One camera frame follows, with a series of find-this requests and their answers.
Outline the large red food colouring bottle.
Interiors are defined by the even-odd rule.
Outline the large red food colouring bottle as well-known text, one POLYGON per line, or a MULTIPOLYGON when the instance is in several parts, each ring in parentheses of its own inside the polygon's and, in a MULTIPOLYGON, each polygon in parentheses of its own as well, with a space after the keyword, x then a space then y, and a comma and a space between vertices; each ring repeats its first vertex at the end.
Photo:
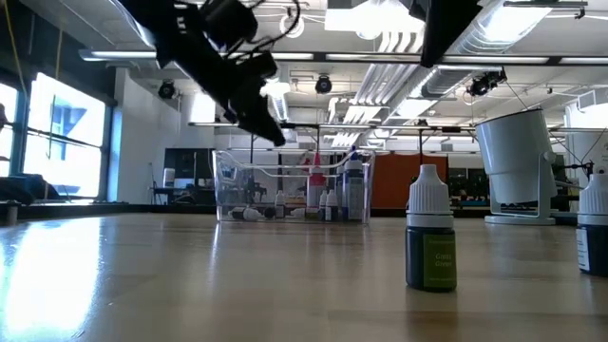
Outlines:
POLYGON ((307 180, 306 219, 318 218, 320 199, 325 187, 326 178, 324 170, 321 168, 320 156, 318 153, 315 153, 307 180))

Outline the small dark blue dropper bottle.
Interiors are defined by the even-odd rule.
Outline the small dark blue dropper bottle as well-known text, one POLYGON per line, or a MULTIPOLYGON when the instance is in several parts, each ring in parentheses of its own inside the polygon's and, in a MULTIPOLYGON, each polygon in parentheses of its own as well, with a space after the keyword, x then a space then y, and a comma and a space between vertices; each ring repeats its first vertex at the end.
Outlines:
POLYGON ((576 229, 582 273, 608 277, 608 174, 593 174, 579 193, 576 229))

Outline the clear plastic bin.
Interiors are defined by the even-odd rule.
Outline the clear plastic bin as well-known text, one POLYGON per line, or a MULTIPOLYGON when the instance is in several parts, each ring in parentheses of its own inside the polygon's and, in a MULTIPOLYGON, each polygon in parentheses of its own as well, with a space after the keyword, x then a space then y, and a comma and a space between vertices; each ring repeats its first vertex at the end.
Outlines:
POLYGON ((364 169, 364 209, 361 221, 343 219, 342 193, 337 195, 338 220, 321 221, 308 218, 291 218, 295 208, 305 208, 307 201, 307 180, 309 170, 314 162, 314 154, 320 156, 321 168, 326 178, 325 190, 334 190, 335 168, 349 159, 352 151, 347 150, 304 150, 278 149, 263 151, 253 149, 250 159, 246 160, 244 152, 238 149, 217 151, 213 154, 213 171, 215 178, 215 196, 217 217, 222 221, 238 221, 229 216, 235 207, 251 207, 263 215, 267 207, 275 208, 276 193, 282 190, 285 197, 285 218, 255 221, 300 222, 312 223, 348 223, 362 225, 371 217, 371 190, 374 162, 376 155, 371 151, 356 149, 364 169))

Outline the orange partition panel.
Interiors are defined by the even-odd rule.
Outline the orange partition panel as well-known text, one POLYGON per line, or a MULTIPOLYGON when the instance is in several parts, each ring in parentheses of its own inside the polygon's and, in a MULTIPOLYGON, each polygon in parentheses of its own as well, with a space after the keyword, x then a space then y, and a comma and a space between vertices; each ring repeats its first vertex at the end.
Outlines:
POLYGON ((406 209, 415 214, 450 211, 447 157, 387 154, 375 158, 372 209, 406 209))

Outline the dark cloth bundle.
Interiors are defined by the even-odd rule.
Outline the dark cloth bundle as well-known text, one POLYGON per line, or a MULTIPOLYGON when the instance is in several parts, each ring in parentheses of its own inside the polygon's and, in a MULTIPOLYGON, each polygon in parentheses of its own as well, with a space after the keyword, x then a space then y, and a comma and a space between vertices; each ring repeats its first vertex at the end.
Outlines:
POLYGON ((0 201, 14 200, 30 205, 36 200, 59 200, 56 189, 41 175, 18 174, 0 177, 0 201))

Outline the black monitor screen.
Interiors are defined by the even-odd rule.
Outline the black monitor screen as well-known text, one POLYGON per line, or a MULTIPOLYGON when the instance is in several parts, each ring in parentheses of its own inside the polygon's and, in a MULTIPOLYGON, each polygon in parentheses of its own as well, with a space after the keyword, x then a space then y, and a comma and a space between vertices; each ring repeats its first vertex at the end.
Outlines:
POLYGON ((172 169, 175 188, 186 188, 189 184, 199 187, 211 186, 213 175, 213 153, 208 148, 166 148, 164 169, 172 169))

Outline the black clamp rod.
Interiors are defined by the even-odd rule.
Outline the black clamp rod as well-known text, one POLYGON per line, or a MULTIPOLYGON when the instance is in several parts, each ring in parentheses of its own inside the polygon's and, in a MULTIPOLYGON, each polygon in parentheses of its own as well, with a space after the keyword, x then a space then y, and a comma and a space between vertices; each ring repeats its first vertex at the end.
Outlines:
POLYGON ((577 169, 581 169, 583 172, 583 175, 585 177, 591 175, 593 173, 593 167, 594 164, 589 161, 589 162, 584 162, 584 163, 574 163, 574 164, 554 164, 552 166, 552 169, 554 171, 560 172, 561 170, 566 170, 566 169, 571 169, 571 170, 577 170, 577 169))

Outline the large blue food colouring bottle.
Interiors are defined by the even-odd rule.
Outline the large blue food colouring bottle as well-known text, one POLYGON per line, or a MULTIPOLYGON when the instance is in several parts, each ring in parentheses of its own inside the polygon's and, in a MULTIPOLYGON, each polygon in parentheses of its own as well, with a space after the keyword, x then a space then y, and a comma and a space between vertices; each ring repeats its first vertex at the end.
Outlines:
POLYGON ((344 165, 342 208, 343 219, 346 221, 361 221, 364 209, 364 169, 363 163, 356 152, 356 146, 351 147, 351 154, 344 165))

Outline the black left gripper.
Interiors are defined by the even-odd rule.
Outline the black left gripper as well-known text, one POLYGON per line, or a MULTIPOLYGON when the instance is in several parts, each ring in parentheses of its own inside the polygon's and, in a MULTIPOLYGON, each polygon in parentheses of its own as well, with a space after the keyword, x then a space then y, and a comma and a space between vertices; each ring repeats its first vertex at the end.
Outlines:
POLYGON ((277 66, 269 52, 241 62, 221 57, 209 44, 198 47, 162 46, 162 66, 174 63, 205 93, 227 110, 227 118, 242 130, 272 142, 286 143, 268 110, 268 99, 260 95, 265 80, 277 66))

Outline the silver ribbed ventilation duct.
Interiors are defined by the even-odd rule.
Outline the silver ribbed ventilation duct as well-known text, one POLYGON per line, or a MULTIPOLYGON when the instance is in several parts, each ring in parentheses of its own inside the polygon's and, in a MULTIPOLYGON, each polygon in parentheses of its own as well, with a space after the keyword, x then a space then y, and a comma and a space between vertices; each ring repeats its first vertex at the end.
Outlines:
MULTIPOLYGON (((503 54, 525 37, 551 8, 511 7, 504 2, 530 0, 488 0, 486 7, 447 51, 448 54, 503 54)), ((440 69, 427 73, 421 97, 445 96, 472 75, 470 69, 440 69)))

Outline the small grass green label bottle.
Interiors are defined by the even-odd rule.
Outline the small grass green label bottle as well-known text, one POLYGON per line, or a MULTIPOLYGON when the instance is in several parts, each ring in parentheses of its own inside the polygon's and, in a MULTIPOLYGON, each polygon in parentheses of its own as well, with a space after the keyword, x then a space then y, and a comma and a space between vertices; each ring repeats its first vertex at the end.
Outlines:
POLYGON ((409 187, 406 282, 416 290, 449 293, 457 287, 454 217, 448 187, 434 164, 423 164, 409 187))

